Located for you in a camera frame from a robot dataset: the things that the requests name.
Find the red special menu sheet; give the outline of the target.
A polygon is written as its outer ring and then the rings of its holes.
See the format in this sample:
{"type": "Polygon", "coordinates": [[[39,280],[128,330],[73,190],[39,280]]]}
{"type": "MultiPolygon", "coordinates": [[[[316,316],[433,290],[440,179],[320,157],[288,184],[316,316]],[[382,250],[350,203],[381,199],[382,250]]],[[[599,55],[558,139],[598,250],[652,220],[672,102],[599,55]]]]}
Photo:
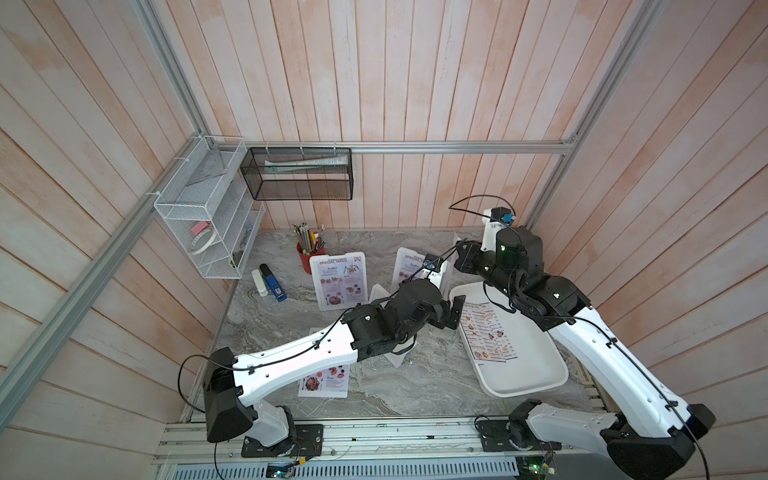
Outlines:
{"type": "Polygon", "coordinates": [[[306,376],[299,382],[299,397],[344,399],[348,396],[350,366],[336,365],[306,376]]]}

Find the white menu holder front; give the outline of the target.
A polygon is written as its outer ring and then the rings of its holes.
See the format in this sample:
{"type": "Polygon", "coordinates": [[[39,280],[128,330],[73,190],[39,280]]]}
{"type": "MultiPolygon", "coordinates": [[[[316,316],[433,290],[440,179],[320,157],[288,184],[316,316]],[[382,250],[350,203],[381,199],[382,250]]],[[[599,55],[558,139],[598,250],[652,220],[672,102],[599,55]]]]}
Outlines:
{"type": "Polygon", "coordinates": [[[394,368],[398,369],[405,363],[407,356],[414,350],[415,346],[417,345],[417,340],[416,337],[411,337],[407,340],[398,341],[396,344],[391,343],[394,339],[393,332],[396,330],[396,328],[392,323],[393,316],[387,312],[387,307],[391,303],[390,300],[386,299],[389,297],[389,295],[389,291],[386,290],[383,286],[380,284],[374,284],[371,287],[369,300],[371,303],[374,303],[375,301],[383,299],[383,302],[378,304],[383,313],[383,322],[381,325],[381,342],[390,343],[387,350],[383,353],[383,356],[392,364],[394,368]]]}

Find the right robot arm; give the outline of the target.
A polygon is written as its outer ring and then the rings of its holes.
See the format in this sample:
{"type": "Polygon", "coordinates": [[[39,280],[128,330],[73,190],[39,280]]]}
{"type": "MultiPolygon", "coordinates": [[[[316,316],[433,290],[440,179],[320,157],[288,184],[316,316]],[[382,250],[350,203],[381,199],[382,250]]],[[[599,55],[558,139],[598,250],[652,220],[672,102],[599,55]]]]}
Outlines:
{"type": "Polygon", "coordinates": [[[608,457],[632,479],[666,479],[682,469],[715,423],[703,404],[664,386],[618,339],[570,280],[546,273],[542,241],[524,228],[485,226],[481,241],[455,245],[455,268],[502,295],[498,307],[528,318],[566,347],[617,404],[608,414],[527,400],[510,415],[533,438],[608,457]]]}

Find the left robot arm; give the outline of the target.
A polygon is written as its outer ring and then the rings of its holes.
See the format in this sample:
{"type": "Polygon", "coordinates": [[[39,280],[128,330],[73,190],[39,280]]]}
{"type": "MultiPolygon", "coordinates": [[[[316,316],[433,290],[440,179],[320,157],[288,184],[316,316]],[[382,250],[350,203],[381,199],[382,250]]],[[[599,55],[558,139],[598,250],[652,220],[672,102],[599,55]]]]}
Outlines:
{"type": "Polygon", "coordinates": [[[391,354],[426,325],[455,330],[464,302],[463,295],[445,300],[437,286],[418,279],[348,308],[330,326],[288,344],[252,354],[213,352],[203,376],[207,441],[246,434],[272,447],[287,440],[293,420],[286,408],[267,404],[267,395],[322,370],[391,354]]]}

